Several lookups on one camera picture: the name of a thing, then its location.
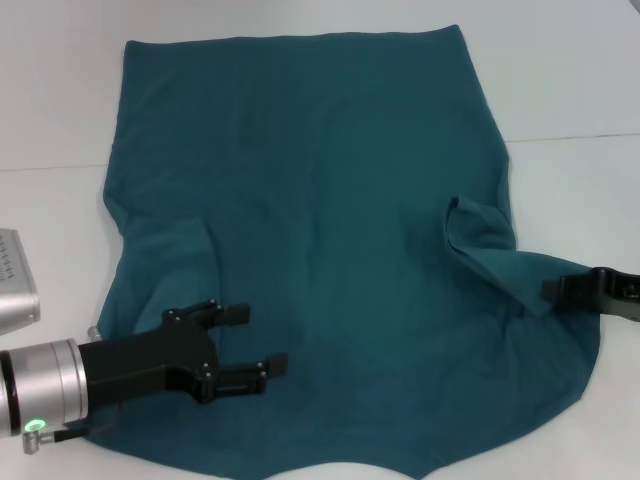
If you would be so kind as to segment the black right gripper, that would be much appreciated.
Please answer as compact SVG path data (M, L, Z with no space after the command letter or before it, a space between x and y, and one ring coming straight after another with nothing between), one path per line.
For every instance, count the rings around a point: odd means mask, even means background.
M639 276L594 268L542 282L542 299L556 308L600 308L601 313L639 321Z

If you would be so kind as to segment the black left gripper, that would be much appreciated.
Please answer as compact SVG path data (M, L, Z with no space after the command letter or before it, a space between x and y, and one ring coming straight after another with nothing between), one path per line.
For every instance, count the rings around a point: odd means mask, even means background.
M223 364L208 333L247 324L250 314L248 304L225 307L209 299L165 315L153 330L81 345L88 404L107 406L163 391L187 393L200 404L264 394L271 379L287 373L288 354Z

